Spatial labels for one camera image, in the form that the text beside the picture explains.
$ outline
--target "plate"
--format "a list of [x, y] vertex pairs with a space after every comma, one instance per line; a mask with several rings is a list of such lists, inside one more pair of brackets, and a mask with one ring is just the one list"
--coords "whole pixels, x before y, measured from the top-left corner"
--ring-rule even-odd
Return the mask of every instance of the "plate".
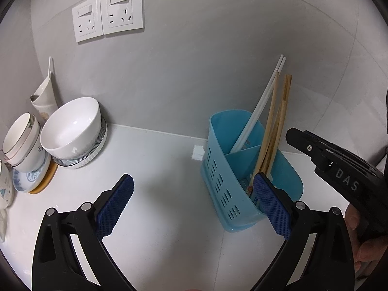
[[29, 192], [35, 189], [45, 177], [50, 166], [50, 161], [51, 155], [46, 152], [43, 164], [36, 171], [22, 173], [13, 169], [12, 182], [14, 184], [14, 188], [20, 192]]
[[32, 195], [36, 195], [40, 193], [42, 190], [44, 190], [49, 185], [52, 178], [54, 177], [54, 174], [57, 171], [57, 168], [58, 168], [58, 164], [55, 163], [54, 160], [51, 158], [50, 165], [48, 166], [48, 170], [47, 170], [47, 173], [45, 174], [45, 177], [40, 182], [40, 184], [36, 186], [36, 188], [29, 191], [28, 193]]
[[87, 154], [85, 154], [84, 156], [78, 159], [63, 160], [63, 159], [57, 159], [56, 157], [52, 157], [52, 159], [54, 160], [55, 163], [58, 164], [58, 166], [63, 168], [68, 168], [71, 170], [80, 168], [88, 164], [92, 159], [94, 159], [97, 156], [97, 154], [101, 151], [102, 147], [105, 144], [107, 135], [108, 135], [108, 126], [106, 124], [105, 119], [101, 117], [101, 129], [100, 129], [100, 132], [98, 133], [97, 140], [94, 143], [92, 149]]

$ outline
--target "power outlet panel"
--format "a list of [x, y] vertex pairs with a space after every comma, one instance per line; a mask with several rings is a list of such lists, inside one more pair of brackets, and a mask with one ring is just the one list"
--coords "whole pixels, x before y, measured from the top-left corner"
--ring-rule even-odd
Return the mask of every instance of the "power outlet panel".
[[143, 0], [100, 0], [104, 34], [144, 27]]
[[76, 42], [101, 36], [100, 0], [87, 0], [73, 7], [73, 25]]

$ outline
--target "plastic basket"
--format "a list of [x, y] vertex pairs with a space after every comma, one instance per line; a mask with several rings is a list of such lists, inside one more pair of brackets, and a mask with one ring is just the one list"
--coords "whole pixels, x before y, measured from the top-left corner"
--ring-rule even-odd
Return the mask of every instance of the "plastic basket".
[[[231, 110], [210, 117], [208, 149], [201, 166], [201, 175], [218, 218], [229, 232], [249, 228], [266, 217], [239, 183], [244, 178], [249, 180], [255, 168], [264, 135], [261, 123], [256, 123], [243, 150], [228, 154], [250, 116], [248, 111]], [[274, 186], [285, 190], [293, 201], [300, 199], [303, 193], [302, 181], [279, 150], [271, 175]]]

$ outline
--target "white countertop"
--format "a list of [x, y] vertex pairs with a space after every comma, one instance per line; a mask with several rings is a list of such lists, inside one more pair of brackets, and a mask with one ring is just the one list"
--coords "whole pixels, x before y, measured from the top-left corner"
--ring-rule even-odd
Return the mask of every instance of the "white countertop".
[[[241, 232], [224, 231], [199, 173], [201, 162], [191, 159], [195, 145], [205, 146], [206, 140], [109, 125], [107, 142], [91, 163], [77, 170], [58, 168], [40, 194], [17, 194], [1, 250], [31, 288], [34, 246], [46, 209], [76, 210], [128, 173], [134, 194], [103, 242], [138, 291], [249, 290], [283, 237], [268, 219]], [[314, 174], [309, 157], [285, 156], [302, 178], [301, 200], [312, 209], [345, 211], [347, 201]], [[73, 243], [86, 276], [97, 283], [76, 235]]]

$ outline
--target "white ceramic holder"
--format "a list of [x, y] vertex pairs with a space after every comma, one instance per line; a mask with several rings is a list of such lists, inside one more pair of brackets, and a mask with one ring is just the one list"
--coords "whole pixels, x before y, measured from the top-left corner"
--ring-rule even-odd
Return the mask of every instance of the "white ceramic holder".
[[48, 74], [42, 84], [39, 85], [35, 93], [30, 96], [31, 104], [39, 112], [41, 117], [46, 121], [57, 109], [58, 105], [55, 100], [54, 90], [51, 82], [52, 59], [48, 58]]

